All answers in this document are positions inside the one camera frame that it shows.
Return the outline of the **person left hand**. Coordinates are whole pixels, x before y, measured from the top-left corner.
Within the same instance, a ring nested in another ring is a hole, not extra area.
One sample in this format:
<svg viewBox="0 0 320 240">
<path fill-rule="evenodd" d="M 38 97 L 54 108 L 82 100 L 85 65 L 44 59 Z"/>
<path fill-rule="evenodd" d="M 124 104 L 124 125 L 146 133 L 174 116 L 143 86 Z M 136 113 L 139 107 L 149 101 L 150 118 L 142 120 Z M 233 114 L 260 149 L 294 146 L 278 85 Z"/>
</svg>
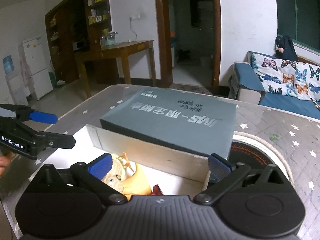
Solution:
<svg viewBox="0 0 320 240">
<path fill-rule="evenodd" d="M 9 152 L 7 155 L 0 156 L 0 176 L 3 176 L 6 169 L 9 167 L 12 159 L 12 152 Z"/>
</svg>

